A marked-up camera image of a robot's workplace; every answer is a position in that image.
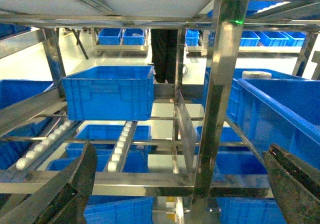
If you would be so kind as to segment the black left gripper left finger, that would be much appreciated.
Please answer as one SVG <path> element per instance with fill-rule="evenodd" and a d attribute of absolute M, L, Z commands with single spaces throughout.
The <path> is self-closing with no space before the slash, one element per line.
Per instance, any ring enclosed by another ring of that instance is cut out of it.
<path fill-rule="evenodd" d="M 90 142 L 82 154 L 44 186 L 0 218 L 2 224 L 85 224 L 98 157 Z"/>

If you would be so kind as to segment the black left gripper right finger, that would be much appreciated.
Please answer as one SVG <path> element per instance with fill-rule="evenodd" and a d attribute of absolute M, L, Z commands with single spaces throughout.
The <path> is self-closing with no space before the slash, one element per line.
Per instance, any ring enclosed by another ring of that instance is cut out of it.
<path fill-rule="evenodd" d="M 288 224 L 320 222 L 320 171 L 273 143 L 263 153 L 269 184 Z"/>

